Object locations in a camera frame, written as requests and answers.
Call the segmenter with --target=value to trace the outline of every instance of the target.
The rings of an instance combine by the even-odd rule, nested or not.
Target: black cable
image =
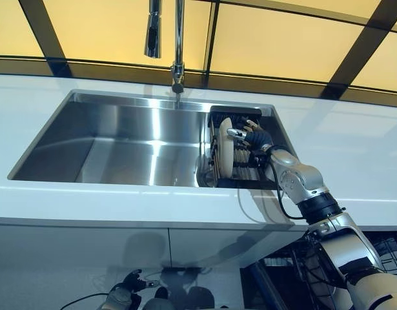
[[[269,165],[271,167],[271,170],[273,171],[273,175],[274,175],[274,182],[276,183],[276,190],[277,190],[277,196],[278,196],[278,203],[280,204],[280,209],[283,212],[283,214],[290,218],[291,220],[304,220],[305,218],[302,216],[291,216],[289,215],[286,210],[284,209],[283,206],[283,202],[281,200],[281,195],[280,195],[280,187],[278,185],[278,177],[277,177],[277,172],[276,169],[274,168],[273,164],[271,163],[271,161],[269,161]]]
[[[108,295],[109,295],[108,293],[96,293],[96,294],[88,295],[88,296],[82,297],[80,299],[74,300],[73,302],[70,302],[69,304],[64,305],[61,308],[61,310],[63,310],[66,307],[69,307],[70,305],[72,305],[72,304],[74,304],[76,302],[80,302],[81,300],[84,300],[84,299],[87,299],[87,298],[90,298],[90,297],[94,297],[94,296],[108,296]]]
[[[306,268],[307,272],[310,273],[313,277],[315,277],[315,279],[316,279],[317,281],[320,281],[321,283],[327,284],[327,285],[329,285],[329,286],[338,287],[339,289],[345,289],[345,287],[338,286],[338,285],[336,285],[336,284],[330,283],[329,281],[326,281],[325,279],[322,279],[322,278],[320,278],[319,276],[316,276],[316,275],[315,275],[309,268],[307,268],[306,266],[305,266],[305,268]]]

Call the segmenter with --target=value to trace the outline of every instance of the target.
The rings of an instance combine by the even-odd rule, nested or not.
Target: dish rack
[[[259,166],[253,151],[240,140],[234,140],[234,163],[231,178],[222,178],[219,172],[218,130],[221,122],[230,118],[233,128],[242,129],[245,120],[250,119],[258,125],[264,118],[261,110],[256,108],[213,106],[210,110],[209,123],[211,135],[211,160],[213,166],[214,186],[242,189],[275,189],[274,182],[265,176],[265,167]]]

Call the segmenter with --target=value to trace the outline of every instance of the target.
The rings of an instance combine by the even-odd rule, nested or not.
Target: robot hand
[[[143,281],[139,279],[142,270],[137,269],[128,274],[125,279],[110,290],[105,303],[100,310],[136,310],[141,303],[141,297],[136,292],[157,287],[158,281]]]
[[[247,124],[243,126],[245,130],[230,128],[227,129],[227,134],[235,139],[246,141],[251,145],[252,150],[266,151],[272,146],[272,138],[267,131],[249,119],[245,122]]]

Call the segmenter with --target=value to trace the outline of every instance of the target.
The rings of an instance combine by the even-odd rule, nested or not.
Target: faucet handle
[[[184,63],[175,64],[171,66],[172,73],[172,91],[180,94],[184,91]]]

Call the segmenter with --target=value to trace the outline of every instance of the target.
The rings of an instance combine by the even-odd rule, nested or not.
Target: white plate
[[[234,162],[234,141],[233,137],[227,134],[229,128],[232,128],[231,119],[226,118],[221,122],[218,130],[218,161],[222,178],[231,178]]]

